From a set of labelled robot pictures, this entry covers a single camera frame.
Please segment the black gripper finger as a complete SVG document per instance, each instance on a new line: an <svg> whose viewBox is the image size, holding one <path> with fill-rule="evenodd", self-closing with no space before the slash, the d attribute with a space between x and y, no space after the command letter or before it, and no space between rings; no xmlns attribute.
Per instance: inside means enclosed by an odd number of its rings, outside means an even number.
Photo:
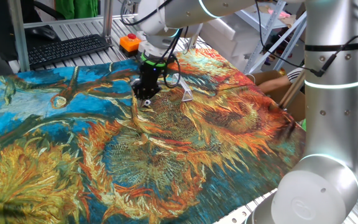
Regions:
<svg viewBox="0 0 358 224"><path fill-rule="evenodd" d="M138 106L143 107L144 99L143 99L143 93L142 93L142 83L140 79L135 79L131 82L132 90L135 94L135 97L139 100Z"/></svg>
<svg viewBox="0 0 358 224"><path fill-rule="evenodd" d="M144 93L144 100L143 100L143 105L144 106L149 106L151 104L151 99L160 91L160 88L154 88L151 90L147 90Z"/></svg>

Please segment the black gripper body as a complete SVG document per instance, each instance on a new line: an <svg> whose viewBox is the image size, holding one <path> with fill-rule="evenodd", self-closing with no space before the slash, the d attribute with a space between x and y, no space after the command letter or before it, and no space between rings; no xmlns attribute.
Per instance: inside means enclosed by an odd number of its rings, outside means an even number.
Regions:
<svg viewBox="0 0 358 224"><path fill-rule="evenodd" d="M157 92L161 90L157 83L162 74L162 67L151 64L142 64L140 66L140 89L143 92Z"/></svg>

